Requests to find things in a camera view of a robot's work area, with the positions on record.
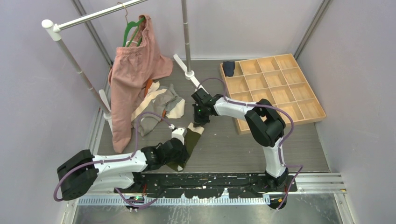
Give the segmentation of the olive green underwear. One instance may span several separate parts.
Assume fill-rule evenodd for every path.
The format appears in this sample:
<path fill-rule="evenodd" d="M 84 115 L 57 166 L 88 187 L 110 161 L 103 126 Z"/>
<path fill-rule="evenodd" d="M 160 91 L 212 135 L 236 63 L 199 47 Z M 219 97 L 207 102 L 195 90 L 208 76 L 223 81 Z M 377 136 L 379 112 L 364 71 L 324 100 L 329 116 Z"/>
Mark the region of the olive green underwear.
<path fill-rule="evenodd" d="M 188 153 L 187 158 L 183 162 L 170 162 L 167 163 L 167 166 L 174 171 L 181 172 L 187 165 L 188 160 L 192 156 L 193 150 L 197 145 L 201 135 L 204 132 L 204 128 L 202 126 L 194 127 L 193 123 L 190 123 L 185 128 L 184 134 L 184 145 L 186 148 L 186 152 Z"/>

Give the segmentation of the navy underwear cream waistband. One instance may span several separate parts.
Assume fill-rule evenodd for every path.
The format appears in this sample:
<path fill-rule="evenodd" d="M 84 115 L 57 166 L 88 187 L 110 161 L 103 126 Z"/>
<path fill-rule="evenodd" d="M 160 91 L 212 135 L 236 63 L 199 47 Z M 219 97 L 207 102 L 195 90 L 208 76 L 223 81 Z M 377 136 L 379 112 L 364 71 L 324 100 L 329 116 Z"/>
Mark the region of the navy underwear cream waistband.
<path fill-rule="evenodd" d="M 223 62 L 223 72 L 225 77 L 233 77 L 235 70 L 235 62 L 234 61 L 224 61 Z"/>

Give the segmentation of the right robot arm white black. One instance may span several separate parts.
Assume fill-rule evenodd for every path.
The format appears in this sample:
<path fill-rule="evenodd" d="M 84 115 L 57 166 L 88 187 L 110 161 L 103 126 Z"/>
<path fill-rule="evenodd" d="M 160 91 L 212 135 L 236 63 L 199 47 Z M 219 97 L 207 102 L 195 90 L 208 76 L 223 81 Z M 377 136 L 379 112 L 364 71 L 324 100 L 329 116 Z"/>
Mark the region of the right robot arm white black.
<path fill-rule="evenodd" d="M 276 108 L 266 100 L 246 102 L 233 100 L 224 95 L 211 96 L 202 88 L 191 96 L 195 103 L 194 126 L 203 126 L 210 122 L 211 116 L 228 116 L 245 121 L 254 140 L 263 148 L 266 170 L 265 181 L 273 191 L 285 186 L 289 174 L 283 161 L 283 147 L 286 124 Z"/>

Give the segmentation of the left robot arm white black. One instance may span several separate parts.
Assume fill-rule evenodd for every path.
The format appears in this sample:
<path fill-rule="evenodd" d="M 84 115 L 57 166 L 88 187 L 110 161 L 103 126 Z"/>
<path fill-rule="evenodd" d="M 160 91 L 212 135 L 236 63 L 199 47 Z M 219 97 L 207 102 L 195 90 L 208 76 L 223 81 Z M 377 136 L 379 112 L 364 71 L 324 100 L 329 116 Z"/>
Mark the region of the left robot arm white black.
<path fill-rule="evenodd" d="M 138 173 L 158 170 L 170 163 L 182 166 L 189 158 L 187 146 L 177 138 L 131 154 L 102 156 L 93 155 L 89 149 L 81 150 L 57 168 L 59 183 L 53 197 L 58 202 L 70 201 L 103 189 L 137 193 L 143 188 Z"/>

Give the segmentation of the orange underwear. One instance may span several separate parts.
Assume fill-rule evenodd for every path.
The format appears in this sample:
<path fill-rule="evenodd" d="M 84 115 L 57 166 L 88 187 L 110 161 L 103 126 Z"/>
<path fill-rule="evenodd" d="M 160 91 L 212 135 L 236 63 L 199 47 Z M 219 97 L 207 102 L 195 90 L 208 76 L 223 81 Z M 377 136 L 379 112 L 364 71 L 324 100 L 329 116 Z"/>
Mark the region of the orange underwear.
<path fill-rule="evenodd" d="M 149 91 L 149 89 L 150 89 L 150 87 L 151 87 L 152 84 L 153 84 L 153 80 L 152 80 L 152 79 L 149 79 L 149 80 L 146 82 L 145 89 L 144 89 L 144 96 L 147 96 L 148 91 Z"/>

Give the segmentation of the wooden compartment tray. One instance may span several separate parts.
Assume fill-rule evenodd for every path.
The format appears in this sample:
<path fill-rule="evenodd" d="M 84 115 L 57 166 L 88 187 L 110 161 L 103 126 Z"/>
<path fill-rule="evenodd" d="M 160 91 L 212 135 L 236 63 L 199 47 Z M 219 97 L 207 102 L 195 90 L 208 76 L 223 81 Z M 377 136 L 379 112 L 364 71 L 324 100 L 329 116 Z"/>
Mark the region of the wooden compartment tray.
<path fill-rule="evenodd" d="M 326 113 L 292 54 L 233 62 L 231 77 L 220 65 L 231 99 L 258 102 L 267 99 L 287 112 L 295 125 L 322 121 Z"/>

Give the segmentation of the pink trousers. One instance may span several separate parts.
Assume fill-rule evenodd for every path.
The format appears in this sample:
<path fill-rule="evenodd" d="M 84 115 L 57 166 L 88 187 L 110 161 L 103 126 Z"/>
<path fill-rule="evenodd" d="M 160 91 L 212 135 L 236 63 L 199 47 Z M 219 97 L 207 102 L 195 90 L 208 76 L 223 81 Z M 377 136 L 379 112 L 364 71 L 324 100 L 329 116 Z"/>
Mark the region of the pink trousers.
<path fill-rule="evenodd" d="M 153 22 L 149 15 L 139 16 L 142 24 L 127 47 L 117 47 L 113 67 L 108 75 L 111 87 L 112 143 L 122 153 L 131 140 L 132 113 L 143 101 L 148 80 L 168 77 L 173 62 L 160 52 Z"/>

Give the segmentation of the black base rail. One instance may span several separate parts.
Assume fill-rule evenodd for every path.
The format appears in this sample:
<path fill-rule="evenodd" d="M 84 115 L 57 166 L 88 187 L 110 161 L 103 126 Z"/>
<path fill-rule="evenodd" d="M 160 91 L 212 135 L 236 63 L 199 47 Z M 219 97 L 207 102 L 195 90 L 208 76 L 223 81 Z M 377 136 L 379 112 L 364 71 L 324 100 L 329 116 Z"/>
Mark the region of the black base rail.
<path fill-rule="evenodd" d="M 227 193 L 230 198 L 259 198 L 264 193 L 284 195 L 295 192 L 292 175 L 276 186 L 265 173 L 135 173 L 135 183 L 120 189 L 122 193 L 144 193 L 151 198 L 192 199 L 219 198 Z"/>

